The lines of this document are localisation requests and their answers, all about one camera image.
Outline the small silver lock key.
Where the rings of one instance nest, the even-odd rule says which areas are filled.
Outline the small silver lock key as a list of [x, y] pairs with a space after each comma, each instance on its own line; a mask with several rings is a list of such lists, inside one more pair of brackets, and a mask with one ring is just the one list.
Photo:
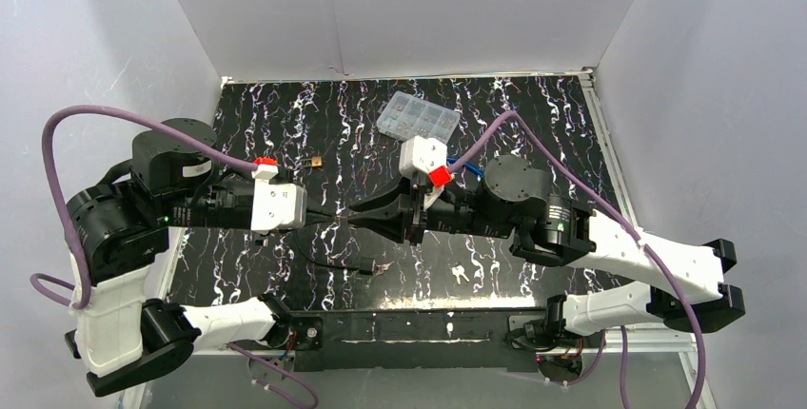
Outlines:
[[374, 277], [381, 276], [384, 272], [388, 271], [392, 263], [375, 264], [372, 275]]

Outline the black cable padlock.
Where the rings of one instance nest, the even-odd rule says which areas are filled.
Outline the black cable padlock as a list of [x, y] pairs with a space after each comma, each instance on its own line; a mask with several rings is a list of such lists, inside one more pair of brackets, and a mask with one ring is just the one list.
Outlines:
[[329, 257], [315, 257], [313, 254], [313, 245], [304, 245], [303, 243], [302, 232], [304, 230], [305, 226], [288, 233], [289, 246], [309, 263], [327, 269], [352, 271], [363, 276], [372, 276], [379, 270], [380, 267], [376, 261], [368, 257], [360, 257], [358, 260], [352, 261], [340, 261]]

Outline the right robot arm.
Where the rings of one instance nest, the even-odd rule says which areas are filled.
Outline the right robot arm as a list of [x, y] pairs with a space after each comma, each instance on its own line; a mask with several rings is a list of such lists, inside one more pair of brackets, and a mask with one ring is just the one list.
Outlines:
[[396, 243], [418, 244], [427, 231], [510, 239], [510, 253], [545, 267], [582, 267], [628, 279], [588, 295], [548, 299], [529, 337], [587, 337], [611, 327], [656, 322], [714, 333], [746, 312], [742, 290], [726, 282], [734, 245], [716, 239], [676, 243], [622, 224], [551, 190], [551, 175], [523, 158], [490, 161], [475, 190], [444, 185], [446, 172], [406, 170], [354, 203], [349, 223]]

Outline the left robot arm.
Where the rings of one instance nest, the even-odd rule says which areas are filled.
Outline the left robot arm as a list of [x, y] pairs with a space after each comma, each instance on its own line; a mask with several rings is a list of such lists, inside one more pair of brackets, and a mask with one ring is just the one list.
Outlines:
[[277, 161], [263, 157], [222, 174], [210, 156], [216, 143], [207, 124], [167, 120], [134, 137], [126, 180], [106, 179], [68, 202], [88, 262], [89, 302], [66, 340], [98, 397], [161, 378], [200, 349], [235, 341], [295, 351], [322, 345], [322, 320], [270, 293], [211, 307], [146, 296], [148, 272], [173, 227], [286, 234], [309, 219], [305, 189]]

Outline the clear plastic parts box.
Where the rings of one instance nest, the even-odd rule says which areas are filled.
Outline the clear plastic parts box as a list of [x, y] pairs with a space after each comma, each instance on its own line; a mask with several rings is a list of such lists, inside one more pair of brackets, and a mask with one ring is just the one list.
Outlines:
[[401, 91], [396, 91], [379, 116], [376, 126], [386, 136], [407, 141], [415, 136], [447, 144], [461, 114]]

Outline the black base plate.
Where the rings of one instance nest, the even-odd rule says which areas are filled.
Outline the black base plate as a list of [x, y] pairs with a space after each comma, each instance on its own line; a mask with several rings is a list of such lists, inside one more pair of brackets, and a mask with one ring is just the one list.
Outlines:
[[288, 350], [294, 370], [503, 368], [529, 372], [550, 351], [536, 331], [541, 308], [293, 311], [253, 353]]

